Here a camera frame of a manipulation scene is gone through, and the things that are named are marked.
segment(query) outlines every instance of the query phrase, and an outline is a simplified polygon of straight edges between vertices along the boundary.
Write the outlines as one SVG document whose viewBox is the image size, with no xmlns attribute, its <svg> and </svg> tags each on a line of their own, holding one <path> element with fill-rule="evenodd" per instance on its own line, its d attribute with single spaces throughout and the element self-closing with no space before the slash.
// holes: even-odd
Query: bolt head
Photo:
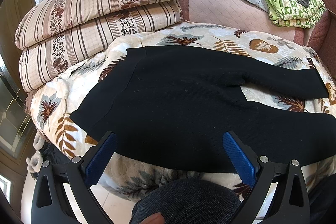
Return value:
<svg viewBox="0 0 336 224">
<path fill-rule="evenodd" d="M 50 164 L 50 161 L 46 160 L 46 161 L 44 161 L 44 162 L 42 163 L 42 166 L 43 166 L 43 167 L 48 167 L 49 164 Z"/>
<path fill-rule="evenodd" d="M 299 165 L 299 162 L 297 160 L 292 160 L 292 165 L 294 166 L 298 166 Z"/>
<path fill-rule="evenodd" d="M 259 159 L 261 162 L 268 162 L 268 158 L 266 156 L 260 156 Z"/>
<path fill-rule="evenodd" d="M 75 156 L 75 157 L 72 158 L 72 162 L 73 163 L 78 163 L 80 161 L 81 161 L 81 157 L 80 156 Z"/>
</svg>

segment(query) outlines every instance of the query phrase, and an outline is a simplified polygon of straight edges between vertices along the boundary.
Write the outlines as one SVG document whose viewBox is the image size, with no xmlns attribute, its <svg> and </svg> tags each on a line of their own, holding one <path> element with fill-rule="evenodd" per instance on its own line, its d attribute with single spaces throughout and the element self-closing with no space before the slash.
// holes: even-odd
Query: finger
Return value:
<svg viewBox="0 0 336 224">
<path fill-rule="evenodd" d="M 140 224 L 165 224 L 165 219 L 161 213 L 155 213 L 141 221 Z"/>
</svg>

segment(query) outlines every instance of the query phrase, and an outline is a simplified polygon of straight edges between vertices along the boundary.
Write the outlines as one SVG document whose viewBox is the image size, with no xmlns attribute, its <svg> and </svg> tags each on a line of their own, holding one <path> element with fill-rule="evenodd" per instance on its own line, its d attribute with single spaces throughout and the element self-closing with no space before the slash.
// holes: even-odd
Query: fleece blanket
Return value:
<svg viewBox="0 0 336 224">
<path fill-rule="evenodd" d="M 82 156 L 96 142 L 78 127 L 69 115 L 78 108 L 86 94 L 103 80 L 126 55 L 130 47 L 181 45 L 205 47 L 216 51 L 249 56 L 288 69 L 316 68 L 325 83 L 328 99 L 299 100 L 253 85 L 241 86 L 247 100 L 297 112 L 325 112 L 336 115 L 336 87 L 321 65 L 316 52 L 268 33 L 245 31 L 214 24 L 182 22 L 157 32 L 144 32 L 113 41 L 95 56 L 69 67 L 33 95 L 30 111 L 37 129 L 69 158 Z M 302 168 L 308 190 L 323 177 L 335 173 L 336 157 Z M 237 174 L 211 174 L 179 171 L 150 165 L 114 153 L 99 183 L 120 197 L 138 201 L 161 185 L 180 178 L 209 180 L 233 189 L 241 200 L 249 187 Z M 275 185 L 272 185 L 258 219 L 267 211 Z"/>
</svg>

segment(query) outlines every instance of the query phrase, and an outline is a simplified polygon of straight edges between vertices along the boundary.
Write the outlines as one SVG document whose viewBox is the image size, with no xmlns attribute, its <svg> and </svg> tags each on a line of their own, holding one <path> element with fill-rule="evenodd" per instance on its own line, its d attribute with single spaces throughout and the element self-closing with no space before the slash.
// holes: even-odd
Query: blue gripper pad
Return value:
<svg viewBox="0 0 336 224">
<path fill-rule="evenodd" d="M 85 185 L 96 185 L 117 148 L 117 135 L 111 133 L 99 148 L 85 170 Z"/>
<path fill-rule="evenodd" d="M 254 166 L 229 132 L 226 132 L 223 135 L 223 147 L 242 182 L 252 188 L 256 182 L 256 171 Z"/>
</svg>

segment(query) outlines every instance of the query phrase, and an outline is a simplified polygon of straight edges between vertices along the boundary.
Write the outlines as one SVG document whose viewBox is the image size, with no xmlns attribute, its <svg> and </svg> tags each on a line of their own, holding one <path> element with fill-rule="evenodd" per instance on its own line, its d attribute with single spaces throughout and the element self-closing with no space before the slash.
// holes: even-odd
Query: folded green fabric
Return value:
<svg viewBox="0 0 336 224">
<path fill-rule="evenodd" d="M 299 28 L 311 28 L 325 11 L 322 0 L 310 0 L 305 8 L 297 0 L 266 0 L 269 18 L 275 25 Z"/>
</svg>

